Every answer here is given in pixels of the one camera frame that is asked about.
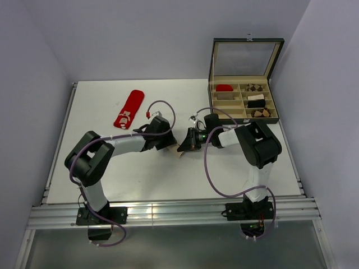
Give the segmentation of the beige sock brown toe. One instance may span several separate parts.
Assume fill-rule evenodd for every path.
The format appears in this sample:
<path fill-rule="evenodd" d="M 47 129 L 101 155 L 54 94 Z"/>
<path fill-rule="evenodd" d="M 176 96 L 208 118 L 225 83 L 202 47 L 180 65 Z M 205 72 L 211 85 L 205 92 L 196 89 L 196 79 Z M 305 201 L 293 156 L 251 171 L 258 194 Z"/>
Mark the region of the beige sock brown toe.
<path fill-rule="evenodd" d="M 169 150 L 169 152 L 171 154 L 173 154 L 176 158 L 181 158 L 184 154 L 183 151 L 178 151 L 179 148 L 179 144 L 174 144 L 174 145 L 170 145 L 167 147 L 167 149 Z"/>

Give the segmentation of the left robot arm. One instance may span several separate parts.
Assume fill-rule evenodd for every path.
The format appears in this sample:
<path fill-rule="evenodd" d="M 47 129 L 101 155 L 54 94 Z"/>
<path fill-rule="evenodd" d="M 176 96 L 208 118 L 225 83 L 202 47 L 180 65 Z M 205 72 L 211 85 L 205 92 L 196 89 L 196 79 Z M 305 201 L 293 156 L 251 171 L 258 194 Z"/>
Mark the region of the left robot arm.
<path fill-rule="evenodd" d="M 152 148 L 161 150 L 176 143 L 169 122 L 159 115 L 130 134 L 111 138 L 102 137 L 94 131 L 86 132 L 65 158 L 65 167 L 70 172 L 70 181 L 80 187 L 89 217 L 97 224 L 109 218 L 110 204 L 101 178 L 111 158 Z"/>

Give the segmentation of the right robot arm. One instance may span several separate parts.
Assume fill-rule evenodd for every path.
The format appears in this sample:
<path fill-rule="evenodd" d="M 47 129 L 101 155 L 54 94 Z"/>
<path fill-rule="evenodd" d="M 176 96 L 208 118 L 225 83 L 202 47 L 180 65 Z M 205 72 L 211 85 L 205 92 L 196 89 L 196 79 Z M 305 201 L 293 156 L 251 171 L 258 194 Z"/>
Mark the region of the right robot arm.
<path fill-rule="evenodd" d="M 204 169 L 212 189 L 222 197 L 235 198 L 243 196 L 243 213 L 248 218 L 256 218 L 262 212 L 262 205 L 268 202 L 268 195 L 273 194 L 268 188 L 268 181 L 273 164 L 282 153 L 282 146 L 262 120 L 234 128 L 224 127 L 218 114 L 204 117 L 205 128 L 190 127 L 184 141 L 179 145 L 178 152 L 204 150 Z M 208 145 L 218 149 L 239 145 L 247 163 L 250 165 L 245 190 L 237 194 L 220 192 L 209 176 L 207 165 Z"/>

